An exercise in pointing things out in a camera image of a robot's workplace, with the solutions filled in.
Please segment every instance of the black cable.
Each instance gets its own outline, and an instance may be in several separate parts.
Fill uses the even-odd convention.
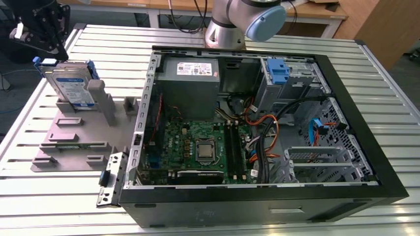
[[[189,34],[196,34],[200,32],[200,30],[203,29],[203,25],[205,25],[204,21],[205,21],[205,15],[208,13],[208,0],[205,0],[205,8],[204,8],[204,15],[203,15],[203,19],[201,19],[201,23],[200,23],[200,27],[196,30],[183,30],[177,24],[176,24],[176,20],[173,17],[173,10],[172,10],[172,6],[169,6],[169,10],[171,10],[171,17],[172,17],[172,22],[173,22],[173,26],[177,28],[179,31],[181,31],[183,33],[189,33]]]
[[[288,0],[288,2],[291,3],[291,5],[292,5],[292,7],[293,7],[295,13],[293,13],[293,20],[292,20],[289,29],[288,29],[288,31],[285,32],[284,35],[288,35],[289,32],[292,32],[292,29],[295,28],[295,25],[296,25],[296,22],[297,22],[297,10],[296,10],[296,7],[295,7],[292,1]]]
[[[201,11],[200,11],[199,4],[197,4],[197,0],[195,0],[195,5],[196,5],[196,9],[197,9],[199,15],[200,15],[200,17],[203,18]]]
[[[165,17],[172,21],[171,17],[168,15],[165,15]],[[181,18],[183,16],[175,17],[175,19]]]
[[[316,97],[305,97],[301,99],[296,99],[292,102],[289,102],[276,113],[276,120],[280,121],[281,116],[300,103],[305,101],[324,101],[328,97],[327,96],[316,96]],[[271,120],[268,125],[265,126],[260,138],[256,143],[256,158],[257,158],[257,164],[259,164],[259,172],[257,172],[257,183],[268,183],[269,182],[269,166],[268,166],[268,160],[265,156],[265,150],[264,150],[264,139],[265,135],[269,131],[271,126],[273,125],[275,121]]]

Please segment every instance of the metal bracket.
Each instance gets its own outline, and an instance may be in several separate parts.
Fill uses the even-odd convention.
[[[127,168],[128,155],[124,152],[115,153],[109,156],[107,169],[100,175],[100,191],[97,196],[96,207],[121,207],[119,205],[124,175]]]

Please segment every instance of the blue plastic clip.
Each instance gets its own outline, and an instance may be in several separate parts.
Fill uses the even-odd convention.
[[[284,64],[284,60],[272,58],[267,59],[267,68],[273,84],[283,85],[289,78],[289,68]]]

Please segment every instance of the aluminum extrusion table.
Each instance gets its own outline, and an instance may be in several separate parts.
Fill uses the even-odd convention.
[[[69,58],[95,61],[115,99],[141,96],[152,45],[204,44],[201,34],[172,29],[79,26],[68,39]],[[420,234],[420,113],[367,47],[352,40],[275,36],[264,43],[247,41],[247,48],[329,57],[411,196],[333,223],[143,229],[121,208],[96,209],[100,172],[31,171],[57,112],[57,97],[43,79],[0,144],[0,235]]]

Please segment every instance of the white label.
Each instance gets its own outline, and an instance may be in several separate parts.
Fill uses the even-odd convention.
[[[95,105],[93,98],[87,91],[84,79],[80,78],[56,78],[57,86],[69,103],[83,110],[89,110]]]
[[[145,7],[145,4],[137,4],[137,3],[128,3],[127,5],[128,5],[128,6],[141,6],[141,7]]]
[[[177,75],[207,75],[211,74],[211,63],[180,62],[176,66]]]
[[[251,105],[249,109],[251,109],[253,112],[256,112],[256,111],[257,111],[257,108],[256,108],[256,106],[255,106],[255,105]]]
[[[257,178],[257,170],[255,170],[255,169],[251,170],[251,176]]]

